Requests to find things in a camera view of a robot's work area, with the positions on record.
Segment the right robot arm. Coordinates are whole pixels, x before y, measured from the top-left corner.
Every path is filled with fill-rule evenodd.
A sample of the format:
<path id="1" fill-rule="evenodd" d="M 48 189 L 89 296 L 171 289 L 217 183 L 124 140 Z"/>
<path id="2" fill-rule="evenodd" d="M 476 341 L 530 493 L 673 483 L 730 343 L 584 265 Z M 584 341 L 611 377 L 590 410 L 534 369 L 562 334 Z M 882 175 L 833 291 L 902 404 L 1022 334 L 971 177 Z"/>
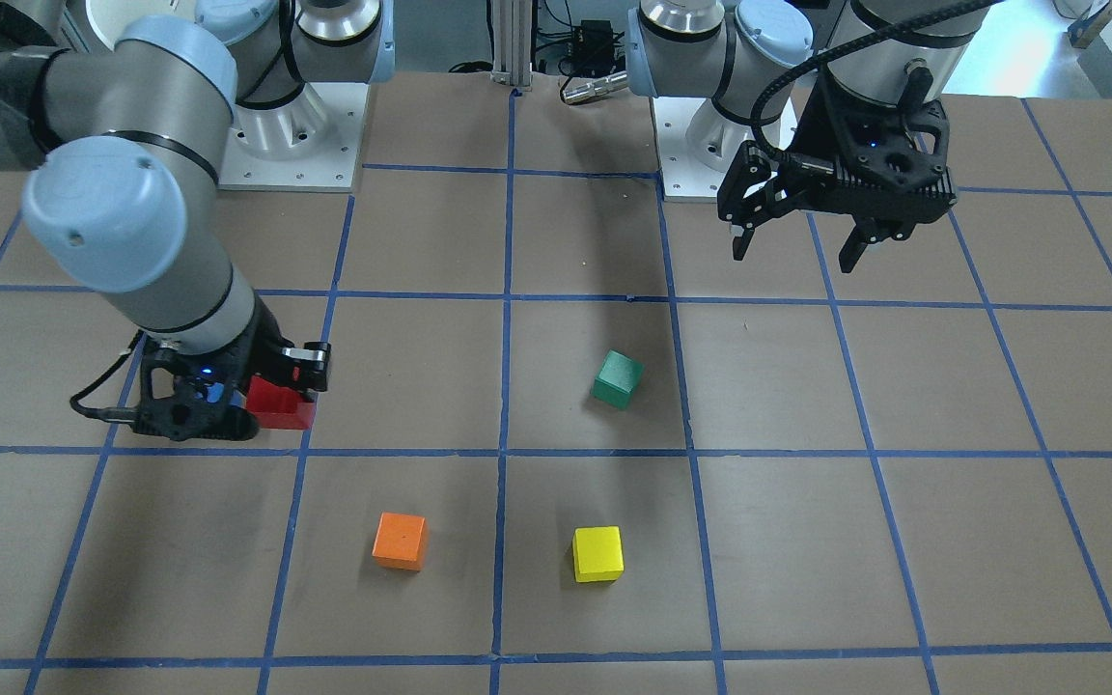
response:
<path id="1" fill-rule="evenodd" d="M 59 42 L 62 1 L 0 1 L 0 171 L 75 282 L 162 353 L 193 399 L 254 378 L 322 391 L 330 347 L 296 347 L 210 229 L 231 128 L 312 82 L 384 82 L 389 1 L 198 1 L 131 19 L 105 52 Z"/>

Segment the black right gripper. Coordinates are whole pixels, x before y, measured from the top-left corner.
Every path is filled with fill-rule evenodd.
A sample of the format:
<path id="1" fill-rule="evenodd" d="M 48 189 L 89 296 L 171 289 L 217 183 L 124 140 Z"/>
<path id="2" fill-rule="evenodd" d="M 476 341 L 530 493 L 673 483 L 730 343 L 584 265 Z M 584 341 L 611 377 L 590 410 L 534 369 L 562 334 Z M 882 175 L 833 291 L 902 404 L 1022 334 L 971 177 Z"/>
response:
<path id="1" fill-rule="evenodd" d="M 328 342 L 295 347 L 284 338 L 264 299 L 254 300 L 246 328 L 219 350 L 219 378 L 234 388 L 234 404 L 246 403 L 255 377 L 296 393 L 304 403 L 328 390 L 334 348 Z"/>

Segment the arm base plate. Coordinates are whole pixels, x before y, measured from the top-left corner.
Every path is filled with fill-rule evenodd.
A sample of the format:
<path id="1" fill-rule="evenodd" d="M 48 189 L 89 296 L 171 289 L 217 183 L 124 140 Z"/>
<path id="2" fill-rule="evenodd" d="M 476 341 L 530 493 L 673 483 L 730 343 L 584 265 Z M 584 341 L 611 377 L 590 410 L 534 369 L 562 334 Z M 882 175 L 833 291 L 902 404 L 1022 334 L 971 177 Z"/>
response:
<path id="1" fill-rule="evenodd" d="M 706 98 L 653 98 L 652 115 L 663 197 L 713 203 L 749 127 L 729 122 Z"/>
<path id="2" fill-rule="evenodd" d="M 274 109 L 236 106 L 219 188 L 353 192 L 370 95 L 370 85 L 309 83 Z"/>

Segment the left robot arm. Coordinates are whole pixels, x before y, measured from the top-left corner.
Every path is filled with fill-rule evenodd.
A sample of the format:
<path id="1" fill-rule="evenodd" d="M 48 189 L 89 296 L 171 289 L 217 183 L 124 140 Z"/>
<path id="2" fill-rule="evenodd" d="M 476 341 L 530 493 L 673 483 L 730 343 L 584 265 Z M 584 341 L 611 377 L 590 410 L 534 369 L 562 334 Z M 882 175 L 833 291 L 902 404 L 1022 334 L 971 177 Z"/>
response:
<path id="1" fill-rule="evenodd" d="M 744 259 L 763 224 L 846 215 L 851 274 L 957 203 L 941 93 L 987 1 L 848 1 L 818 44 L 790 1 L 641 1 L 624 37 L 629 88 L 697 98 L 691 143 L 722 175 L 716 214 Z"/>

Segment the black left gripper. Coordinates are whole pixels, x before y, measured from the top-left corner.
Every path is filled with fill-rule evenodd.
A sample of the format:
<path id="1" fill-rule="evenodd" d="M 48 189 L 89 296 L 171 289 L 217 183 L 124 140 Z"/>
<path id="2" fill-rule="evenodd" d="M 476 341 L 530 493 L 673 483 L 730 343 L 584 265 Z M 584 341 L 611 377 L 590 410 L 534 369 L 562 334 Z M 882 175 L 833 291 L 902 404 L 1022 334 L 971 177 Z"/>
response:
<path id="1" fill-rule="evenodd" d="M 810 211 L 812 157 L 835 161 L 861 183 L 892 193 L 949 190 L 949 116 L 930 98 L 931 73 L 909 73 L 896 105 L 874 105 L 848 92 L 830 73 L 818 75 L 792 146 L 773 162 L 759 143 L 739 143 L 716 193 L 716 214 L 733 231 L 732 257 L 741 264 L 759 226 L 794 211 Z M 853 228 L 838 251 L 842 274 L 852 274 L 870 246 L 907 240 L 912 221 L 852 217 Z"/>

